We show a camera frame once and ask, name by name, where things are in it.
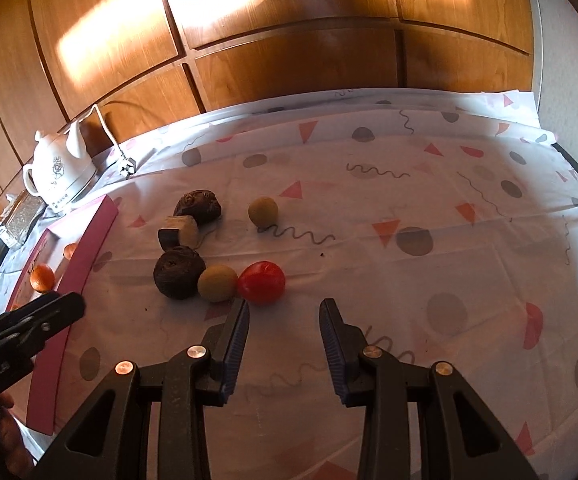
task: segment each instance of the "red tomato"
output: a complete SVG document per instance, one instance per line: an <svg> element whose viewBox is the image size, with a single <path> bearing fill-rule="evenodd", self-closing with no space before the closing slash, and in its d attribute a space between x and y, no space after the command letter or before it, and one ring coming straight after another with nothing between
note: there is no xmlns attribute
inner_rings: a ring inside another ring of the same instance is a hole
<svg viewBox="0 0 578 480"><path fill-rule="evenodd" d="M238 293L250 303L274 303L285 293L285 274L272 262L256 262L242 271Z"/></svg>

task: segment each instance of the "pink tray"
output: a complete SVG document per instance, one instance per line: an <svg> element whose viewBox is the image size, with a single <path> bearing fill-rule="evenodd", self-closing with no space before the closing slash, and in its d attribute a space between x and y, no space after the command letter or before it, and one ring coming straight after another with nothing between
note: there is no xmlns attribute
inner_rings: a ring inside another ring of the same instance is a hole
<svg viewBox="0 0 578 480"><path fill-rule="evenodd" d="M15 303L25 304L38 296L29 282L29 274L36 263L47 263L54 269L58 282L56 290L60 294L82 293L98 251L117 214L117 206L104 195L48 226L22 269L6 309L9 310ZM78 247L71 260L67 261L62 256L64 246L77 241ZM53 434L60 368L68 337L69 328L66 328L49 339L44 350L35 358L26 408L26 426L47 435Z"/></svg>

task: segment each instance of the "yellow ball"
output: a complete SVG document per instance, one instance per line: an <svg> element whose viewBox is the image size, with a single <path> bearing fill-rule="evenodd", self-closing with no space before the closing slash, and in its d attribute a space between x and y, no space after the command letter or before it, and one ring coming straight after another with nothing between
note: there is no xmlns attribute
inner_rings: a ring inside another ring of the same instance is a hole
<svg viewBox="0 0 578 480"><path fill-rule="evenodd" d="M211 265L198 279L198 293L211 303L230 300L236 295L236 271L226 265Z"/></svg>
<svg viewBox="0 0 578 480"><path fill-rule="evenodd" d="M273 198L261 196L249 205L249 219L259 229L278 223L278 204Z"/></svg>

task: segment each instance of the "kettle spout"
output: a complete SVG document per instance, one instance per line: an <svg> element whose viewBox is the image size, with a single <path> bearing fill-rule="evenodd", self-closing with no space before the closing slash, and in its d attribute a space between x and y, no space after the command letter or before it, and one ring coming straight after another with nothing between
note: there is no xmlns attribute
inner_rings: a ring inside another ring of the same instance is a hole
<svg viewBox="0 0 578 480"><path fill-rule="evenodd" d="M76 158L84 158L88 156L86 152L85 139L80 133L80 122L75 120L69 127L69 134L66 142L67 151Z"/></svg>

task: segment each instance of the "white kettle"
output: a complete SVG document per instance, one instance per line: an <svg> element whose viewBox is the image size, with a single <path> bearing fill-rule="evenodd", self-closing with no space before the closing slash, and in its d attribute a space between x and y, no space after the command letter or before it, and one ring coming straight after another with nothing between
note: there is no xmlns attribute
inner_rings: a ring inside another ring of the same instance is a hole
<svg viewBox="0 0 578 480"><path fill-rule="evenodd" d="M68 134L38 130L35 140L34 162L22 168L24 186L57 213L86 187L96 167L86 152L78 121L71 124Z"/></svg>

